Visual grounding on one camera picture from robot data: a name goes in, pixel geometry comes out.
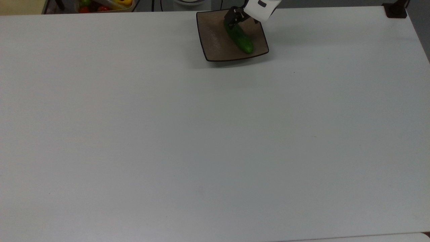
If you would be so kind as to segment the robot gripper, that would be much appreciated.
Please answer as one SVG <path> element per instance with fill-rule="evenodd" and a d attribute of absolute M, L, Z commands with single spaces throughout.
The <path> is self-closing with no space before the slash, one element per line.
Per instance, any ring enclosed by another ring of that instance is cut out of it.
<path fill-rule="evenodd" d="M 247 19 L 252 19 L 254 23 L 264 23 L 267 21 L 281 0 L 247 0 L 243 9 L 241 7 L 231 7 L 224 16 L 224 24 L 232 29 L 237 23 L 242 23 Z"/>

